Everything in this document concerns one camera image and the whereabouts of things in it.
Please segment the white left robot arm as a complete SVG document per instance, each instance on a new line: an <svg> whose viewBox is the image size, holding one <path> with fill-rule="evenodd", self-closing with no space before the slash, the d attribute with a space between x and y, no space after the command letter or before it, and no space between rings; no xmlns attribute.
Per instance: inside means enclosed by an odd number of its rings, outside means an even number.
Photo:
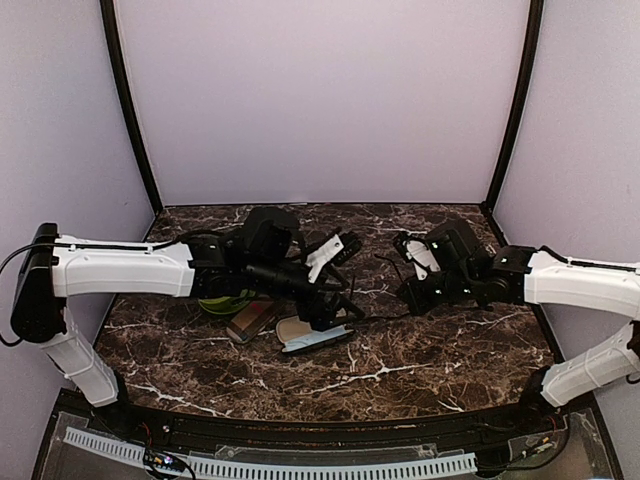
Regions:
<svg viewBox="0 0 640 480"><path fill-rule="evenodd" d="M295 215L255 207L237 228L195 230L161 243L103 242L61 235L42 224L20 248L20 268L10 325L19 341L37 344L120 436L141 427L123 380L79 332L67 300L97 293L157 294L175 298L237 297L253 291L294 303L309 332L287 340L299 354L342 339L350 316L364 313L344 292L338 267L361 249L354 232L335 229L305 241Z"/></svg>

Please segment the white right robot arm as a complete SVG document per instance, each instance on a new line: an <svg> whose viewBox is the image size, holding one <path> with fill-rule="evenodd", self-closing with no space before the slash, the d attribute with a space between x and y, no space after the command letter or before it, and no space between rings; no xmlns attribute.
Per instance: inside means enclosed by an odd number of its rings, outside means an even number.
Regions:
<svg viewBox="0 0 640 480"><path fill-rule="evenodd" d="M535 371L510 413L521 434L575 398L639 371L639 266L562 256L547 246L507 245L490 253L464 220L426 236L402 231L393 244L415 272L397 296L414 316L443 304L486 308L562 305L617 314L628 322L576 357Z"/></svg>

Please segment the black quilted glasses case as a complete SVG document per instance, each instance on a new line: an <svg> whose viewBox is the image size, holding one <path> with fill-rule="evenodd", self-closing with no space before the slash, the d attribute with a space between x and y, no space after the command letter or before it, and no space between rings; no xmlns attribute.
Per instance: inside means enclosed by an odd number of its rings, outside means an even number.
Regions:
<svg viewBox="0 0 640 480"><path fill-rule="evenodd" d="M281 352L289 356L300 355L351 337L354 330L345 325L347 317L347 311L340 309L336 316L338 325L325 331L313 330L309 323L303 322L298 316L279 320L275 332L283 345Z"/></svg>

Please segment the plaid brown glasses case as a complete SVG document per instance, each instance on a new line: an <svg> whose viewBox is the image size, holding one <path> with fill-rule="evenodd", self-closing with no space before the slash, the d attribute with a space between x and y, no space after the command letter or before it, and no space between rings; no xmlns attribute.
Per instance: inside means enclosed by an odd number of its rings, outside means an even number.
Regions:
<svg viewBox="0 0 640 480"><path fill-rule="evenodd" d="M246 344L261 333L284 306L285 302L281 300L253 300L232 318L226 333L233 342Z"/></svg>

